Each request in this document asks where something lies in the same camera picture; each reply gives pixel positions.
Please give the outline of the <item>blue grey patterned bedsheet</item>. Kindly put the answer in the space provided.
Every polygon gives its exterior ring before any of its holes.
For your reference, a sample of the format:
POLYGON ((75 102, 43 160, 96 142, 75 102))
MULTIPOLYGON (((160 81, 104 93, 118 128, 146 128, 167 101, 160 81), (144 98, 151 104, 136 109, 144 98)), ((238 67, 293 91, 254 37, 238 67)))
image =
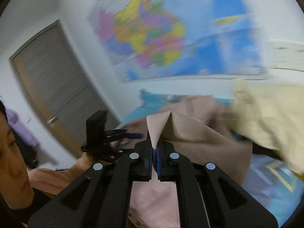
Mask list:
MULTIPOLYGON (((178 103, 184 97, 152 94, 142 91, 141 99, 143 104, 136 108, 121 125, 155 114, 163 106, 178 103)), ((225 115, 230 100, 214 100, 224 105, 225 115)), ((236 139, 236 141, 241 143, 248 142, 239 139, 236 139)), ((266 155, 253 154, 253 149, 254 145, 252 147, 250 165, 244 182, 241 185, 253 198, 276 217, 279 225, 283 225, 301 202, 303 183, 287 170, 285 163, 266 155)))

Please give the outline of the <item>pale yellow garment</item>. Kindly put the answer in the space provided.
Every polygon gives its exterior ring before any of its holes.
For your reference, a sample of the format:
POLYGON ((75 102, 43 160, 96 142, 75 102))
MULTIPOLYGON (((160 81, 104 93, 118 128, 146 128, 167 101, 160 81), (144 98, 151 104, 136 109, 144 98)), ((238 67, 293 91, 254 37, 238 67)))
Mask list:
POLYGON ((276 151, 289 170, 303 175, 303 86, 238 79, 230 110, 235 132, 276 151))

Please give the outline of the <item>colourful wall map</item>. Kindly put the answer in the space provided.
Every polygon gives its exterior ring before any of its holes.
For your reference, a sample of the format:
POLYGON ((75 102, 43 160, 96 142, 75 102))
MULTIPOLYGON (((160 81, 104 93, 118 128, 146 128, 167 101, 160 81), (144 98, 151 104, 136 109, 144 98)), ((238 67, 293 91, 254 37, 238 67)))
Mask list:
POLYGON ((96 0, 88 19, 123 82, 267 72, 245 0, 96 0))

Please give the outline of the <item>pink zippered jacket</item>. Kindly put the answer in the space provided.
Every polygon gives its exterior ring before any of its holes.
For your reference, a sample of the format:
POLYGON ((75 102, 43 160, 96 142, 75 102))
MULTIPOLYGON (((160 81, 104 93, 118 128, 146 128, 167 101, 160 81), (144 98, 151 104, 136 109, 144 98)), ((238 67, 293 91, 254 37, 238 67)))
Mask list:
MULTIPOLYGON (((121 125, 131 133, 171 142, 175 151, 191 162, 213 162, 238 184, 246 177, 252 143, 237 142, 224 121, 223 104, 210 96, 185 96, 163 106, 155 114, 121 125)), ((152 173, 150 182, 135 182, 130 199, 129 220, 136 227, 179 227, 176 185, 160 182, 152 173)))

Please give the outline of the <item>black hanging garment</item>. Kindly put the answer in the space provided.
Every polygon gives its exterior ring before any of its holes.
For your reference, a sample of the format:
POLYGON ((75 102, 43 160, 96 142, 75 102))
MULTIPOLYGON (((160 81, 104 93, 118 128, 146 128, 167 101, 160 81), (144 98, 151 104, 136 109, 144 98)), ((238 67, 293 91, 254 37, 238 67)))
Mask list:
POLYGON ((13 132, 13 135, 26 166, 29 169, 37 168, 39 162, 36 151, 33 149, 33 147, 28 146, 15 132, 13 132))

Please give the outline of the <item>grey wooden door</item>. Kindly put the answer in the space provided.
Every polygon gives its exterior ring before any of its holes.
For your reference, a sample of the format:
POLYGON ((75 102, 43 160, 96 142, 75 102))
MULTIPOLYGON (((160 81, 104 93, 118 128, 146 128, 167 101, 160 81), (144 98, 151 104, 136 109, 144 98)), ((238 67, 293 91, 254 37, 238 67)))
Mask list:
POLYGON ((72 51, 60 21, 25 42, 10 58, 26 100, 53 137, 75 157, 87 139, 86 120, 106 110, 106 128, 119 122, 72 51))

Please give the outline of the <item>lilac hanging garment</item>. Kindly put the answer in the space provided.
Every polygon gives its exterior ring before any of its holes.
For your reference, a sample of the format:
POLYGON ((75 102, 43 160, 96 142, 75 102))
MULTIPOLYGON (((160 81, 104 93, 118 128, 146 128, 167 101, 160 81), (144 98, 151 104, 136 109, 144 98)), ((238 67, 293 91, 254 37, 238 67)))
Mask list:
POLYGON ((14 132, 22 139, 22 141, 33 148, 38 146, 39 142, 34 135, 26 128, 19 119, 17 113, 11 109, 6 109, 8 124, 14 132))

